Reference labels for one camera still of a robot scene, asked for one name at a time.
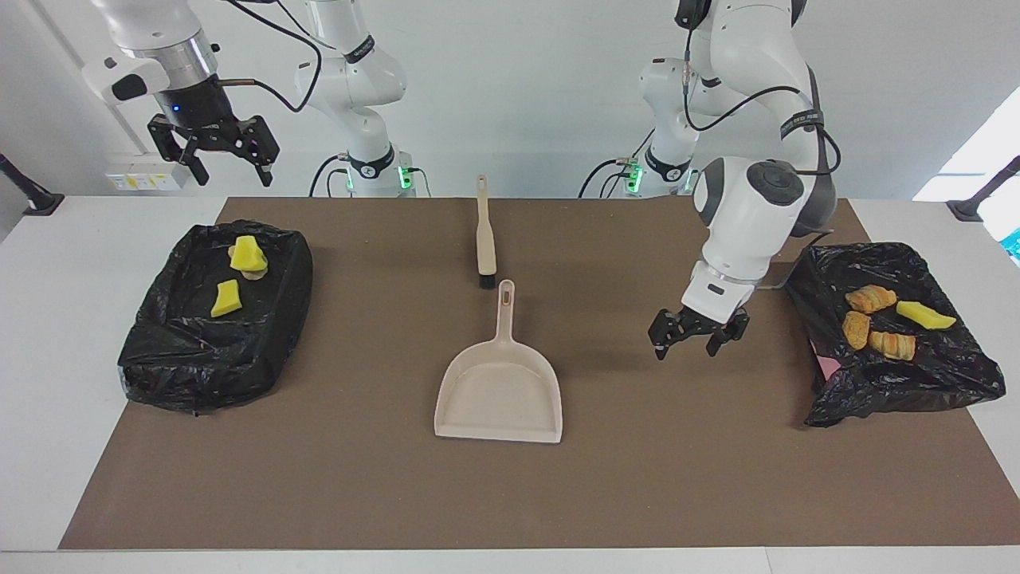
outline bread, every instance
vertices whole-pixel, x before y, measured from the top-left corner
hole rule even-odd
[[[871,318],[852,311],[843,320],[843,334],[847,337],[854,351],[861,351],[868,347],[868,332],[871,330]]]
[[[847,294],[847,303],[851,309],[865,315],[890,308],[896,305],[897,297],[895,292],[890,292],[878,284],[868,284],[861,286],[853,294]]]
[[[917,351],[917,338],[912,335],[898,333],[881,333],[874,331],[868,337],[871,349],[897,361],[913,361]]]

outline brush handle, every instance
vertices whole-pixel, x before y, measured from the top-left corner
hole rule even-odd
[[[475,231],[475,250],[478,257],[478,274],[496,274],[496,238],[489,222],[489,178],[478,175],[478,228]]]
[[[513,280],[500,281],[500,299],[496,304],[496,341],[513,342]]]

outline dustpan handle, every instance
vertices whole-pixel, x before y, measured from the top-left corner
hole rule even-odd
[[[496,304],[496,341],[513,341],[513,280],[500,282],[500,299]]]

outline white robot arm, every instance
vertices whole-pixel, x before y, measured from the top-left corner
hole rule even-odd
[[[123,56],[85,66],[86,83],[111,105],[152,94],[163,113],[149,133],[166,161],[191,168],[205,185],[209,173],[198,150],[226,151],[256,167],[262,185],[279,147],[261,116],[240,120],[218,83],[217,47],[210,44],[187,0],[92,0]],[[187,142],[182,149],[173,134]]]
[[[407,90],[403,68],[376,47],[365,27],[358,0],[307,0],[313,33],[342,56],[327,57],[308,104],[332,117],[348,145],[352,191],[361,197],[413,196],[406,173],[411,157],[391,141],[386,122],[368,106],[399,101]],[[306,90],[311,66],[298,68],[296,82]]]
[[[804,3],[683,0],[677,21],[692,31],[687,59],[697,76],[685,66],[674,70],[684,63],[679,60],[656,60],[646,68],[643,86],[646,99],[656,102],[659,136],[646,161],[660,177],[648,174],[645,180],[668,188],[690,164],[697,133],[705,128],[695,126],[685,109],[694,107],[687,87],[693,76],[699,111],[719,115],[733,92],[748,96],[744,101],[764,104],[781,125],[783,155],[783,160],[763,161],[720,157],[706,166],[694,199],[711,233],[683,294],[683,308],[675,314],[661,311],[649,330],[660,360],[670,346],[694,335],[712,336],[713,356],[723,344],[738,341],[748,324],[743,306],[771,257],[787,237],[818,229],[834,210],[834,166],[828,165],[825,147],[831,139],[824,131],[814,74],[790,34]],[[680,98],[665,88],[667,83]]]

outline yellow food piece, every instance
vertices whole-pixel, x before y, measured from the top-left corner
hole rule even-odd
[[[215,319],[239,309],[241,309],[241,294],[238,292],[238,279],[232,278],[216,284],[216,303],[212,305],[209,316]]]
[[[900,302],[896,312],[929,331],[949,329],[956,325],[956,318],[946,317],[917,302]]]
[[[871,349],[884,355],[886,359],[913,361],[917,352],[917,338],[913,335],[873,331],[868,343]]]
[[[258,246],[255,237],[242,234],[234,242],[234,253],[231,254],[231,268],[238,270],[258,271],[265,269],[269,261],[262,253],[262,248]]]
[[[843,320],[843,334],[847,337],[854,351],[868,347],[868,332],[871,330],[871,318],[863,313],[852,311]]]
[[[879,284],[861,286],[853,294],[847,294],[847,303],[851,309],[865,315],[871,315],[896,305],[896,292],[890,292]]]

